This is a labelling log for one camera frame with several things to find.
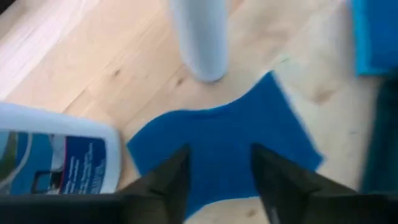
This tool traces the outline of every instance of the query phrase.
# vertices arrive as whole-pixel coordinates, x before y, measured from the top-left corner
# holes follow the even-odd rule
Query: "blue label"
[[[0,130],[0,194],[98,194],[102,139]]]

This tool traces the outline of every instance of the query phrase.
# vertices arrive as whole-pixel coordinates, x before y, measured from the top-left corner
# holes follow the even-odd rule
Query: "white cylindrical bottle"
[[[169,0],[182,60],[204,82],[228,69],[225,0]]]
[[[108,125],[0,103],[0,194],[113,193],[120,143]]]

